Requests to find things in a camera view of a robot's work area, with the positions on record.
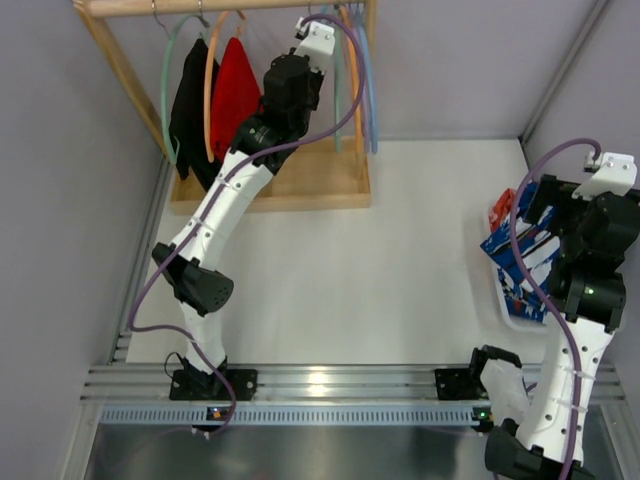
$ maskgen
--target gray wall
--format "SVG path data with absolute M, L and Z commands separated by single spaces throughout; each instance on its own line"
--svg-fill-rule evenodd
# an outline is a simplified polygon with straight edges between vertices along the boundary
M 592 3 L 380 0 L 375 67 L 381 133 L 402 138 L 519 135 Z M 259 79 L 270 61 L 294 44 L 293 25 L 306 11 L 248 12 L 243 42 Z M 162 21 L 171 28 L 178 18 L 162 16 Z M 215 23 L 216 15 L 206 18 Z M 218 58 L 238 19 L 231 16 L 227 22 Z M 165 33 L 153 17 L 113 19 L 110 24 L 152 98 L 158 99 Z M 179 37 L 174 89 L 198 32 L 198 21 L 190 20 Z M 331 83 L 323 86 L 324 97 L 332 95 Z M 332 122 L 332 102 L 322 102 L 312 128 L 320 131 Z
M 640 2 L 615 0 L 548 115 L 532 138 L 531 159 L 570 138 L 588 136 L 609 151 L 635 155 L 640 163 Z M 580 180 L 585 150 L 558 156 L 549 172 Z M 640 242 L 627 256 L 623 273 L 628 292 L 627 329 L 609 351 L 640 425 Z
M 159 151 L 70 2 L 8 2 L 1 22 L 0 476 L 51 479 Z

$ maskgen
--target white robotic arm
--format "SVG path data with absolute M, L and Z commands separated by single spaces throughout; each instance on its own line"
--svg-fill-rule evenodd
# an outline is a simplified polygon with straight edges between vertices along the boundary
M 256 152 L 297 141 L 306 134 L 310 112 L 317 108 L 319 90 L 335 46 L 334 29 L 325 24 L 311 21 L 303 25 L 300 19 L 296 30 L 302 41 L 295 51 L 272 62 L 264 79 L 261 111 L 238 129 L 219 174 L 194 216 L 169 246 L 158 244 L 153 251 L 153 258 L 161 263 L 176 245 L 190 238 L 167 267 L 165 277 L 174 287 L 195 343 L 213 366 L 223 370 L 226 353 L 220 308 L 231 296 L 233 282 L 216 271 L 220 255 L 249 204 L 293 151 L 267 156 L 260 162 L 246 160 Z M 217 195 L 215 206 L 206 213 L 214 195 Z M 200 228 L 191 238 L 196 223 Z M 211 368 L 192 343 L 186 361 L 194 377 L 210 381 L 211 385 L 215 383 Z M 217 389 L 209 390 L 215 396 Z
M 494 421 L 501 425 L 489 436 L 485 463 L 506 478 L 558 478 L 574 409 L 578 424 L 573 468 L 567 478 L 594 478 L 582 467 L 584 420 L 598 365 L 620 326 L 625 288 L 615 270 L 640 232 L 640 196 L 630 193 L 636 166 L 629 155 L 587 157 L 585 170 L 594 175 L 579 186 L 543 177 L 536 193 L 539 198 L 534 198 L 538 210 L 548 204 L 558 210 L 554 215 L 560 220 L 554 228 L 561 238 L 561 252 L 549 277 L 550 294 L 577 344 L 581 370 L 575 370 L 567 336 L 552 318 L 547 322 L 545 358 L 532 404 L 517 356 L 485 347 L 483 365 L 475 367 L 481 370 Z M 578 407 L 572 402 L 576 375 L 581 377 Z

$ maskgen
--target cable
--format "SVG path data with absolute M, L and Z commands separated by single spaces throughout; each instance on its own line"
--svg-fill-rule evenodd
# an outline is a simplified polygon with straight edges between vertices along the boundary
M 360 72 L 363 72 L 363 74 L 359 75 L 358 93 L 356 94 L 355 100 L 354 100 L 353 104 L 351 105 L 351 108 L 346 113 L 346 115 L 342 118 L 342 120 L 340 120 L 338 123 L 336 123 L 333 127 L 331 127 L 330 129 L 326 130 L 325 132 L 322 132 L 322 133 L 317 134 L 317 135 L 312 135 L 310 137 L 307 137 L 307 138 L 305 138 L 303 140 L 299 140 L 299 141 L 296 141 L 296 142 L 286 143 L 286 144 L 283 144 L 283 145 L 278 145 L 278 146 L 275 146 L 275 147 L 266 148 L 266 149 L 264 149 L 264 150 L 262 150 L 260 152 L 254 153 L 253 155 L 250 155 L 245 160 L 243 160 L 238 165 L 236 165 L 233 169 L 231 169 L 231 171 L 224 178 L 225 183 L 229 183 L 231 181 L 231 179 L 233 179 L 233 177 L 240 170 L 242 170 L 247 165 L 252 164 L 257 158 L 263 157 L 265 155 L 270 155 L 272 153 L 280 152 L 282 150 L 290 150 L 290 149 L 293 149 L 293 148 L 297 148 L 297 147 L 299 147 L 301 145 L 306 145 L 307 143 L 316 142 L 316 141 L 321 140 L 321 139 L 323 139 L 325 137 L 333 135 L 333 133 L 335 133 L 337 130 L 341 129 L 351 119 L 351 117 L 355 113 L 356 109 L 358 108 L 360 102 L 362 101 L 362 92 L 364 90 L 364 79 L 365 79 L 365 76 L 364 76 L 364 68 L 365 67 L 364 67 L 364 59 L 363 59 L 362 50 L 360 48 L 360 45 L 358 43 L 358 40 L 357 40 L 355 34 L 343 22 L 341 22 L 337 17 L 335 17 L 333 15 L 328 15 L 328 14 L 323 14 L 323 13 L 316 13 L 316 14 L 313 14 L 313 15 L 310 15 L 310 16 L 306 17 L 303 20 L 302 23 L 304 25 L 304 24 L 306 24 L 306 23 L 308 23 L 308 22 L 310 22 L 312 20 L 328 20 L 330 22 L 335 23 L 345 33 L 345 35 L 347 35 L 347 37 L 349 37 L 349 40 L 353 44 L 353 47 L 354 47 L 354 49 L 356 51 L 356 59 L 357 59 L 357 64 L 358 64 L 358 70 Z M 195 237 L 196 233 L 200 229 L 201 222 L 203 221 L 204 218 L 207 217 L 207 215 L 209 214 L 209 212 L 211 211 L 211 209 L 215 205 L 216 200 L 218 199 L 218 197 L 220 197 L 220 194 L 222 193 L 222 190 L 224 188 L 225 187 L 224 187 L 223 184 L 218 186 L 216 191 L 211 196 L 211 199 L 209 200 L 209 202 L 205 205 L 205 208 L 204 208 L 204 210 L 202 212 L 202 217 L 200 218 L 200 222 L 195 222 L 193 230 L 191 230 L 191 232 L 189 232 L 189 234 L 185 237 L 185 239 L 173 250 L 173 252 L 171 252 L 171 254 L 164 260 L 164 262 L 162 262 L 160 264 L 158 269 L 153 273 L 153 275 L 151 275 L 151 278 L 149 278 L 147 283 L 145 283 L 145 285 L 142 287 L 142 290 L 140 291 L 140 293 L 136 297 L 136 300 L 133 303 L 133 306 L 131 307 L 131 312 L 129 313 L 129 318 L 127 319 L 127 327 L 132 332 L 144 333 L 144 332 L 154 332 L 154 331 L 158 331 L 158 330 L 170 330 L 170 331 L 178 332 L 178 333 L 184 335 L 187 338 L 187 340 L 189 340 L 189 342 L 191 342 L 191 345 L 193 345 L 194 350 L 196 351 L 198 356 L 202 359 L 202 361 L 205 363 L 205 365 L 207 365 L 207 367 L 209 367 L 209 369 L 213 372 L 213 374 L 218 378 L 218 380 L 220 380 L 220 382 L 227 389 L 227 391 L 229 392 L 229 396 L 231 397 L 231 408 L 229 409 L 229 413 L 226 415 L 223 424 L 220 426 L 220 428 L 218 430 L 213 432 L 211 434 L 211 436 L 219 435 L 221 432 L 223 432 L 229 426 L 229 423 L 231 422 L 231 419 L 233 418 L 233 414 L 235 413 L 236 406 L 237 406 L 237 399 L 236 399 L 235 392 L 233 391 L 233 388 L 231 387 L 231 385 L 229 384 L 227 379 L 224 378 L 224 375 L 222 375 L 216 369 L 216 367 L 209 361 L 209 359 L 206 357 L 206 355 L 204 354 L 202 349 L 198 346 L 197 342 L 194 340 L 193 336 L 187 330 L 185 330 L 184 328 L 177 327 L 175 325 L 169 325 L 169 324 L 153 325 L 153 326 L 149 326 L 149 327 L 137 327 L 135 325 L 135 318 L 136 318 L 136 315 L 138 313 L 138 310 L 140 309 L 140 306 L 142 305 L 142 302 L 143 302 L 144 298 L 149 293 L 149 290 L 151 290 L 151 287 L 153 286 L 153 284 L 156 282 L 156 280 L 158 280 L 160 275 L 162 275 L 162 273 L 166 270 L 166 268 L 173 261 L 173 259 L 176 258 L 178 256 L 178 254 L 182 251 L 182 249 L 185 248 L 189 244 L 189 242 Z
M 178 357 L 178 360 L 182 361 L 182 357 L 180 356 L 180 354 L 178 352 L 171 352 L 169 355 L 167 355 L 167 358 L 164 359 L 164 373 L 167 375 L 167 377 L 169 377 L 171 380 L 173 380 L 173 377 L 171 375 L 169 375 L 169 372 L 167 372 L 167 363 L 169 363 L 169 359 L 171 358 L 172 355 L 175 355 Z
M 430 432 L 441 433 L 443 435 L 453 435 L 454 437 L 462 438 L 481 438 L 484 437 L 484 433 L 476 432 L 468 427 L 425 427 Z
M 592 140 L 590 138 L 576 138 L 573 140 L 569 140 L 561 145 L 558 145 L 556 148 L 548 152 L 545 156 L 543 156 L 538 163 L 525 175 L 522 179 L 522 183 L 518 187 L 516 191 L 516 196 L 513 199 L 513 204 L 511 205 L 511 215 L 509 218 L 509 240 L 511 242 L 511 250 L 513 251 L 513 256 L 515 258 L 516 264 L 520 269 L 523 277 L 529 282 L 529 285 L 533 288 L 533 291 L 540 297 L 542 303 L 545 304 L 547 310 L 553 314 L 555 319 L 558 321 L 558 325 L 564 332 L 565 337 L 567 338 L 567 342 L 569 343 L 569 348 L 571 350 L 571 358 L 573 359 L 573 369 L 576 372 L 582 371 L 582 362 L 580 360 L 580 352 L 578 351 L 578 345 L 576 344 L 576 340 L 569 329 L 569 325 L 567 321 L 562 317 L 562 314 L 558 310 L 558 308 L 553 304 L 551 299 L 547 296 L 546 293 L 540 288 L 540 285 L 536 283 L 534 278 L 527 270 L 527 267 L 524 264 L 524 260 L 522 259 L 522 253 L 520 252 L 520 248 L 518 246 L 518 239 L 516 235 L 516 223 L 517 223 L 517 215 L 518 215 L 518 205 L 520 204 L 520 199 L 522 198 L 522 194 L 524 193 L 525 188 L 529 184 L 531 180 L 535 176 L 540 173 L 542 168 L 555 157 L 558 153 L 566 150 L 569 147 L 574 145 L 591 145 L 594 149 L 594 158 L 600 156 L 602 152 L 602 147 L 598 142 Z M 582 378 L 580 375 L 573 376 L 573 395 L 571 398 L 571 417 L 569 420 L 569 436 L 567 439 L 567 450 L 565 453 L 564 462 L 562 464 L 562 470 L 560 471 L 560 476 L 558 480 L 566 480 L 569 471 L 571 470 L 571 464 L 573 463 L 573 453 L 576 448 L 576 436 L 578 431 L 578 408 L 580 407 L 580 396 L 582 395 Z

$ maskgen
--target black cloth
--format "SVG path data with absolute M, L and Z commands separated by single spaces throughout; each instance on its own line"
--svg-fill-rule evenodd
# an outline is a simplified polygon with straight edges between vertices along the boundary
M 216 158 L 213 163 L 207 159 L 204 144 L 204 75 L 209 48 L 199 38 L 184 61 L 182 79 L 171 109 L 169 136 L 174 149 L 178 151 L 176 168 L 182 180 L 189 176 L 189 167 L 205 190 L 209 190 L 220 171 L 222 162 Z M 211 91 L 218 77 L 220 65 L 216 61 L 211 76 Z

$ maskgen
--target red cloth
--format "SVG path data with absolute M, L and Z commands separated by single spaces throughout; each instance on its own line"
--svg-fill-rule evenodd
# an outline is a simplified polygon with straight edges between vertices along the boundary
M 210 145 L 224 158 L 238 127 L 258 110 L 260 88 L 237 38 L 229 40 L 211 98 Z
M 511 212 L 511 205 L 513 205 L 513 199 L 516 196 L 516 191 L 512 188 L 508 188 L 504 191 L 498 202 L 489 211 L 489 225 L 491 225 L 491 232 L 495 232 L 509 213 Z

